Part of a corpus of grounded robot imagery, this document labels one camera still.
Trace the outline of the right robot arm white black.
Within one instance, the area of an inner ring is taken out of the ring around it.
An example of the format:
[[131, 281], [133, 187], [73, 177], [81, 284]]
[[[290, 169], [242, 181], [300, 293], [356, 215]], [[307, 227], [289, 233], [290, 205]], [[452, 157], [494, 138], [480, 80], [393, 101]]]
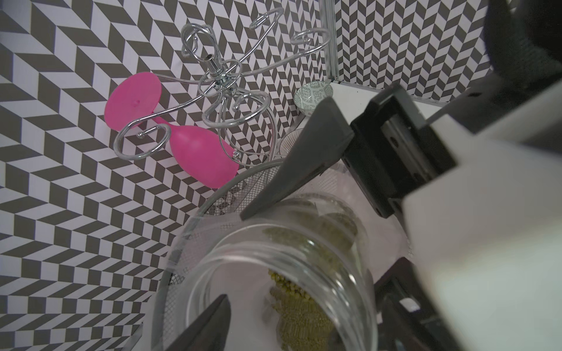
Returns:
[[490, 1], [492, 72], [430, 118], [393, 85], [345, 161], [461, 350], [561, 349], [561, 3]]

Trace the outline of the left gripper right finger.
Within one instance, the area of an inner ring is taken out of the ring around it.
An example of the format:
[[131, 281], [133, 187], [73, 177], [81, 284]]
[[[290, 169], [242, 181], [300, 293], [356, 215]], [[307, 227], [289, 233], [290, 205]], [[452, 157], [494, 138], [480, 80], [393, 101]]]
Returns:
[[270, 209], [341, 159], [354, 138], [333, 98], [323, 99], [282, 161], [275, 177], [241, 212], [242, 220]]

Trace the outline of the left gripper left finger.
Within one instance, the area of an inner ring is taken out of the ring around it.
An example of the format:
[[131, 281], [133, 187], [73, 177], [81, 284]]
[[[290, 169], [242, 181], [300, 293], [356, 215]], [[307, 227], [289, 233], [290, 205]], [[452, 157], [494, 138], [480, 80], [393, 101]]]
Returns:
[[213, 303], [174, 340], [167, 351], [223, 351], [231, 323], [231, 303], [226, 294]]

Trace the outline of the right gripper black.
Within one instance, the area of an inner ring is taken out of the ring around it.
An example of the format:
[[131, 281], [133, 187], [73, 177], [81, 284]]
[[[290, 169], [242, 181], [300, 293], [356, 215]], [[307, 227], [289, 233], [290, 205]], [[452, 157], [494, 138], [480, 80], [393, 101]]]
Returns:
[[[343, 161], [376, 213], [405, 223], [402, 202], [454, 161], [406, 90], [395, 83], [351, 122], [354, 139]], [[374, 285], [382, 350], [456, 350], [457, 343], [401, 257]]]

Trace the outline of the glass jar of mung beans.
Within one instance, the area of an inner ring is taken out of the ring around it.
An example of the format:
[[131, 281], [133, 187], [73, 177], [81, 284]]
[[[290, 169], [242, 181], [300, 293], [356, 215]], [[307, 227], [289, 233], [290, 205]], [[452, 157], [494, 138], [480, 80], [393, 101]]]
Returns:
[[181, 284], [178, 331], [222, 302], [224, 350], [377, 348], [368, 240], [348, 203], [309, 192], [225, 221]]

